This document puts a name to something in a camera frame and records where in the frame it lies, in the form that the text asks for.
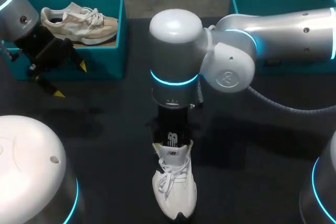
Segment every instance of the shoe sole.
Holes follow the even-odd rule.
[[[96,45],[96,44],[101,44],[111,38],[113,38],[117,33],[114,34],[110,34],[106,37],[102,37],[102,38],[98,38],[98,39],[85,39],[85,38],[81,38],[80,36],[76,36],[76,35],[59,35],[59,34],[54,34],[54,36],[56,38],[59,39],[70,39],[72,42],[80,42],[83,43],[86,46],[91,46],[91,45]]]
[[[154,180],[153,180],[153,179],[152,179],[152,185],[153,185],[154,196],[155,196],[155,199],[156,199],[155,188],[154,188]],[[193,211],[191,212],[190,216],[189,216],[189,217],[185,217],[185,218],[186,218],[185,221],[189,221],[189,220],[194,216],[194,211],[195,211],[196,204],[197,204],[197,186],[196,186],[196,183],[195,183],[195,182],[194,182],[194,185],[195,185],[195,198],[196,198],[196,200],[195,200],[195,205],[194,205],[194,207],[193,207]],[[161,208],[161,206],[160,206],[158,200],[156,200],[156,202],[158,203],[158,205],[159,205],[161,211],[163,212],[163,214],[164,214],[170,221],[172,221],[172,222],[176,222],[176,221],[177,221],[176,219],[172,219],[172,218],[170,218],[169,216],[167,216],[167,215],[164,213],[163,209]]]

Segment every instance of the logo on shoe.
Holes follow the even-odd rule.
[[[168,133],[168,145],[171,147],[177,147],[177,134],[169,132]]]
[[[176,156],[176,155],[177,155],[177,152],[168,152],[168,155]]]

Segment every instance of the white sneaker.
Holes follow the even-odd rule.
[[[63,10],[44,7],[41,23],[60,39],[69,38],[85,45],[103,43],[117,34],[118,20],[106,17],[98,10],[71,3]]]
[[[161,171],[153,176],[153,189],[161,210],[172,220],[186,220],[196,206],[197,188],[191,169],[189,146],[180,148],[153,144]]]

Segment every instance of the beige sneaker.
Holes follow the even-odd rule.
[[[103,43],[113,38],[118,31],[118,20],[106,17],[98,10],[80,7],[71,3],[63,10],[41,11],[41,23],[60,39],[69,38],[85,45]]]

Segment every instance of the white shoelace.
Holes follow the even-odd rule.
[[[104,15],[102,13],[98,12],[98,9],[91,9],[89,7],[83,7],[83,9],[86,11],[87,13],[85,14],[85,17],[83,19],[80,19],[80,22],[86,22],[88,21],[90,26],[101,26],[103,24],[103,17]]]
[[[186,162],[182,166],[175,166],[174,170],[172,170],[171,165],[166,165],[164,164],[164,160],[162,158],[159,159],[159,164],[164,170],[164,174],[161,175],[159,181],[159,192],[164,194],[165,200],[171,192],[174,183],[186,182],[189,163],[190,157],[187,158]]]

